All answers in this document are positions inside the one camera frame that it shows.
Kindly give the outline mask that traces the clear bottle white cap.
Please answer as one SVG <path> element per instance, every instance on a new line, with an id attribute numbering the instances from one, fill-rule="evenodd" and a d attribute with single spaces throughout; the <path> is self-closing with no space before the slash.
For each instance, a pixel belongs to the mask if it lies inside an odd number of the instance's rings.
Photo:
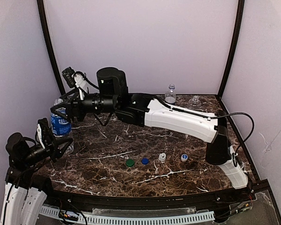
<path id="1" fill-rule="evenodd" d="M 198 95 L 194 95 L 188 102 L 189 108 L 192 110 L 199 110 L 201 108 L 201 101 Z"/>

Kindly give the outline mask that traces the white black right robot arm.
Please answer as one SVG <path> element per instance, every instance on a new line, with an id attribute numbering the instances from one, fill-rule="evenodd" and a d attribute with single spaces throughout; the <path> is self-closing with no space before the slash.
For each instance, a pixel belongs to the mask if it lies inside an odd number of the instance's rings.
<path id="1" fill-rule="evenodd" d="M 220 167 L 234 189 L 249 186 L 249 176 L 237 162 L 237 151 L 228 137 L 227 114 L 205 113 L 169 105 L 158 96 L 129 93 L 124 71 L 105 67 L 97 71 L 97 93 L 90 93 L 91 82 L 80 71 L 68 67 L 62 75 L 70 91 L 51 112 L 68 122 L 83 121 L 88 113 L 115 115 L 126 124 L 164 128 L 201 139 L 207 143 L 206 161 Z"/>

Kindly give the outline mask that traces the clear bottle blue label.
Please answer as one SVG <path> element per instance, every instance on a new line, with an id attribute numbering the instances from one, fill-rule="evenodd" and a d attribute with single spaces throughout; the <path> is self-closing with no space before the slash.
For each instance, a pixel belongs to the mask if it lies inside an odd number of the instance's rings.
<path id="1" fill-rule="evenodd" d="M 62 119 L 53 113 L 51 113 L 51 129 L 57 140 L 63 138 L 73 138 L 72 125 L 65 119 Z"/>

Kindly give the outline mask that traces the white sport bottle cap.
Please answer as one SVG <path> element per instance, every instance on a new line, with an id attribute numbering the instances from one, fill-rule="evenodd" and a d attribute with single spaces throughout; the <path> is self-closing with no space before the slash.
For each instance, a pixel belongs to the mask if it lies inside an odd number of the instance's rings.
<path id="1" fill-rule="evenodd" d="M 164 162 L 166 160 L 166 153 L 160 153 L 158 159 L 159 161 Z"/>

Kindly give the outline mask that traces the clear Pepsi bottle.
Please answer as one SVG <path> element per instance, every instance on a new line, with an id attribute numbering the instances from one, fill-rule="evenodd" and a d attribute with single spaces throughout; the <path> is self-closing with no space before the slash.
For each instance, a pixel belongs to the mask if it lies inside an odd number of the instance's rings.
<path id="1" fill-rule="evenodd" d="M 174 105 L 176 103 L 176 91 L 175 91 L 175 85 L 171 83 L 168 87 L 168 89 L 165 92 L 164 95 L 165 102 L 171 105 Z"/>

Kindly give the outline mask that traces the green bottle cap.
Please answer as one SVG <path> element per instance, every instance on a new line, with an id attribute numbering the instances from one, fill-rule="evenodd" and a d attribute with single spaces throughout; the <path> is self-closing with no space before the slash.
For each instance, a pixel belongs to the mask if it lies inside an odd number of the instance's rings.
<path id="1" fill-rule="evenodd" d="M 133 159 L 129 158 L 129 159 L 126 160 L 126 166 L 127 167 L 132 167 L 134 165 L 135 165 L 135 161 Z"/>

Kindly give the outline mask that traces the white blue bottle cap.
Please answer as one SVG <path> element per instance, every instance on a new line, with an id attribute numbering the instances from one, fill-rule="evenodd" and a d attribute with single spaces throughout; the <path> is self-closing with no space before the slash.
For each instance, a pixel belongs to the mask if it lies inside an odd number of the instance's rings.
<path id="1" fill-rule="evenodd" d="M 188 155 L 187 154 L 182 154 L 181 155 L 181 161 L 185 162 L 188 160 Z"/>

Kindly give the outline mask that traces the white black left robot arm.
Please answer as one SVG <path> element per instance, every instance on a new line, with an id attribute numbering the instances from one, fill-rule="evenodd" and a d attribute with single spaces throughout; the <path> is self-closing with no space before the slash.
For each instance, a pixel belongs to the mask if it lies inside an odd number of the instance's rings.
<path id="1" fill-rule="evenodd" d="M 61 158 L 71 137 L 58 140 L 49 128 L 47 118 L 38 120 L 34 139 L 21 133 L 12 134 L 6 144 L 9 168 L 0 224 L 34 225 L 48 196 L 53 193 L 51 179 L 35 173 L 49 162 Z"/>

